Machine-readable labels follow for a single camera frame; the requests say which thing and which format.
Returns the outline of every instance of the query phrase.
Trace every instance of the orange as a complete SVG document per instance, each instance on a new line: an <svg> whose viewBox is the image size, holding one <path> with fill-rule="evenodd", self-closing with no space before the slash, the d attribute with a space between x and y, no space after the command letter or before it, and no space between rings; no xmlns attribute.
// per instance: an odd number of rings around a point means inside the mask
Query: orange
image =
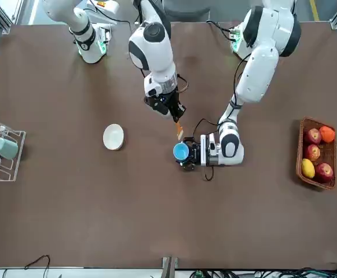
<svg viewBox="0 0 337 278"><path fill-rule="evenodd" d="M326 143L333 142L333 140L336 137L335 131L329 128L328 126L322 126L319 129L319 131L320 131L322 140Z"/></svg>

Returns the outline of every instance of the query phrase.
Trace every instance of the white bowl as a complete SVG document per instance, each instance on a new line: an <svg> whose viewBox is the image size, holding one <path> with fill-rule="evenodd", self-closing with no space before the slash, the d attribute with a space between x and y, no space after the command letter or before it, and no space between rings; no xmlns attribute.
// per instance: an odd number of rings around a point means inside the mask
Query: white bowl
<svg viewBox="0 0 337 278"><path fill-rule="evenodd" d="M103 143L107 149L117 151L123 145L123 129L116 123L108 126L103 133Z"/></svg>

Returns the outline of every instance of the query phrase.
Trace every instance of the red apple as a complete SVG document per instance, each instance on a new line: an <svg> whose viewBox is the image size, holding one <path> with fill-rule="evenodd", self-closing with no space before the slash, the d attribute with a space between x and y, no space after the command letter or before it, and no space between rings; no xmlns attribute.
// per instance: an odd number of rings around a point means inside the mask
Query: red apple
<svg viewBox="0 0 337 278"><path fill-rule="evenodd" d="M309 145L305 149L305 158L310 159L311 161L315 161L320 157L320 149L317 145Z"/></svg>
<svg viewBox="0 0 337 278"><path fill-rule="evenodd" d="M305 142L318 145L321 141L321 134L317 129L310 129L305 134Z"/></svg>
<svg viewBox="0 0 337 278"><path fill-rule="evenodd" d="M333 169L327 163L320 163L315 167L316 178L322 182L328 182L333 179Z"/></svg>

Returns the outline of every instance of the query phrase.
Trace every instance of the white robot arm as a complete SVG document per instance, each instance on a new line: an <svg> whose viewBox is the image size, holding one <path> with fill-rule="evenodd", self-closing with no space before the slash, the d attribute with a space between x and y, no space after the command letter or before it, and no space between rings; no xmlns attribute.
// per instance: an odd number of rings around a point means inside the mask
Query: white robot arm
<svg viewBox="0 0 337 278"><path fill-rule="evenodd" d="M182 166L234 165L244 158L240 141L237 116L244 103L257 103L265 95L273 78L279 56L289 56L297 47L301 36L299 22L291 13L291 6L277 6L272 0L264 1L265 7L253 7L239 27L235 28L236 46L246 45L243 60L248 59L234 95L218 122L219 144L214 133L201 135L200 144L185 138L189 147Z"/></svg>
<svg viewBox="0 0 337 278"><path fill-rule="evenodd" d="M175 122L184 114L179 101L177 73L171 48L171 24L152 0L133 0L144 21L129 39L132 62L151 73L144 78L145 103Z"/></svg>
<svg viewBox="0 0 337 278"><path fill-rule="evenodd" d="M105 31L97 30L90 22L87 13L76 6L82 0L42 0L46 14L54 21L66 23L76 39L79 54L85 62L94 64L107 52ZM118 3L110 5L113 12L118 10Z"/></svg>

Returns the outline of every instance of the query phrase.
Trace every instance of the gray floor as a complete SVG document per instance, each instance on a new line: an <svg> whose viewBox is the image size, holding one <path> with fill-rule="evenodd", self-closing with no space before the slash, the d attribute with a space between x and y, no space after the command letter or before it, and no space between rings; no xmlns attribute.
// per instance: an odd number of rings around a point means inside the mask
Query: gray floor
<svg viewBox="0 0 337 278"><path fill-rule="evenodd" d="M119 19L133 22L137 17L137 11L131 4L131 0L117 0L120 3ZM19 17L20 24L55 24L42 10L41 4L35 5L38 0L24 0L23 9ZM242 20L249 10L251 4L260 0L211 0L210 18L214 21ZM315 0L320 20L329 20L337 11L337 0ZM85 7L86 0L83 0L80 7ZM297 18L299 21L313 21L310 0L298 0L296 6Z"/></svg>

